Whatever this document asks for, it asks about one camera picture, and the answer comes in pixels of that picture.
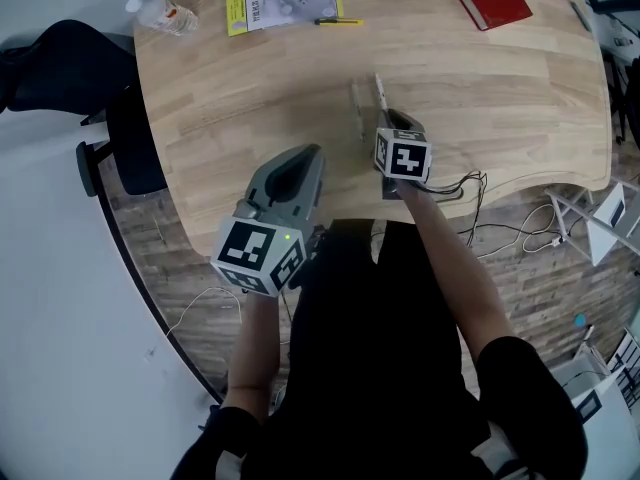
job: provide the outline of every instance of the wooden floor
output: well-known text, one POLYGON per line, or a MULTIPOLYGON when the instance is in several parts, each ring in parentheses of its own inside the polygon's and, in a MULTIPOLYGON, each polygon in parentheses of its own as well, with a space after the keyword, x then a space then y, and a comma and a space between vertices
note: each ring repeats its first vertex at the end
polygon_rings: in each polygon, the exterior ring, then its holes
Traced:
MULTIPOLYGON (((613 145, 612 173, 626 179, 640 173, 640 153, 628 135, 628 142, 622 146, 613 145)), ((124 240, 170 326, 178 321, 184 308, 208 287, 232 289, 221 282, 207 259, 191 249, 168 190, 148 196, 127 195, 112 158, 103 162, 101 172, 124 240)), ((528 189, 483 208, 480 223, 520 227, 532 209, 548 203, 543 189, 528 189)), ((546 226, 551 216, 550 208, 536 212, 527 229, 546 226)), ((450 222, 454 229, 460 231, 467 229, 471 220, 471 217, 465 217, 450 222)), ((383 227, 384 222, 376 222, 374 234, 383 227)), ((579 222, 573 236, 584 238, 585 233, 584 222, 579 222)), ((490 252, 511 242, 516 234, 504 228, 481 228, 473 250, 478 255, 490 252)), ((535 249, 547 243, 550 237, 533 237, 527 247, 535 249)), ((374 258, 382 238, 382 234, 373 238, 374 258)), ((482 260, 498 285, 517 333, 529 340, 543 360, 553 366, 568 359, 578 346, 584 328, 576 327, 574 318, 582 313, 589 324, 595 325, 593 340, 596 346, 605 357, 611 354, 622 336, 622 327, 638 305, 640 278, 634 277, 634 271, 640 269, 640 258, 616 246, 600 265, 593 267, 568 244, 525 253, 521 242, 482 260)), ((241 302, 244 301, 245 296, 240 290, 233 288, 232 291, 241 302)), ((295 292, 286 293, 292 314, 297 298, 295 292)), ((282 299, 280 309, 281 341, 286 341, 289 339, 289 318, 282 299)), ((184 350, 217 390, 222 390, 225 385, 239 325, 235 300, 222 291, 210 290, 193 304, 174 331, 184 350)), ((279 385, 288 374, 288 346, 284 344, 281 349, 279 385)), ((477 383, 468 354, 463 360, 467 386, 476 391, 477 383)))

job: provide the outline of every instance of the wooden tabletop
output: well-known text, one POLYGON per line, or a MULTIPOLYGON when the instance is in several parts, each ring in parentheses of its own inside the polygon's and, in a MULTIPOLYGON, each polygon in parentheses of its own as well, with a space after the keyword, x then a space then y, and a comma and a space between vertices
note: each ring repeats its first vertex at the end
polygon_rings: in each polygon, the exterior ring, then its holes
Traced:
MULTIPOLYGON (((526 0, 533 16, 478 31, 458 0, 344 0, 362 27, 300 24, 230 38, 225 0, 175 0, 200 17, 188 37, 135 31, 151 129, 193 248, 208 256, 255 169, 320 144, 320 215, 410 221, 382 201, 370 157, 377 104, 420 121, 434 145, 430 185, 488 174, 484 204, 534 185, 604 188, 611 126, 600 49, 567 2, 526 0), (357 133, 357 81, 369 142, 357 133)), ((574 0, 584 7, 582 0, 574 0)), ((477 187, 442 205, 471 213, 477 187)))

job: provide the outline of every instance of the black sleeve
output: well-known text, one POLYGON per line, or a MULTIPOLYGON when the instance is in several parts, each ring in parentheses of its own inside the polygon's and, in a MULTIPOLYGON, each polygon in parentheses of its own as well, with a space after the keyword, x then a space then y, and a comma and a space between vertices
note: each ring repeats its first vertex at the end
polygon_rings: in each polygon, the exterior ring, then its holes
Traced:
POLYGON ((477 363, 480 404, 520 459, 547 480, 578 480, 587 441, 571 400, 526 341, 489 343, 477 363))
POLYGON ((223 451, 237 457, 247 452, 260 429, 258 421, 247 411, 224 407, 213 415, 198 440, 187 450, 171 480, 211 480, 223 451))

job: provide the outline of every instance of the bottle cap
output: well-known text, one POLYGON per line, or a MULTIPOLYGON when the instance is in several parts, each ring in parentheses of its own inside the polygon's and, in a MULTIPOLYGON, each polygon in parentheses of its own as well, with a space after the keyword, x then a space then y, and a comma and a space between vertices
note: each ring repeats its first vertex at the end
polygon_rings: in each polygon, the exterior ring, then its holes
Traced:
POLYGON ((129 0, 125 9, 127 12, 138 12, 142 8, 142 0, 129 0))

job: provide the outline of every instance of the person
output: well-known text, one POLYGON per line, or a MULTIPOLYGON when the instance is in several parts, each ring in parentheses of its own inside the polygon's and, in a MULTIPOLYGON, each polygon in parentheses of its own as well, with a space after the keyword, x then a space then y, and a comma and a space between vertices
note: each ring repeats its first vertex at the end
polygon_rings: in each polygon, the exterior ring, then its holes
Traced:
POLYGON ((372 221, 335 221, 301 270, 288 383, 271 415, 278 300, 249 294, 226 399, 174 480, 582 476, 581 420, 515 336, 488 273, 429 194, 404 182, 398 193, 415 226, 388 222, 377 264, 372 221))

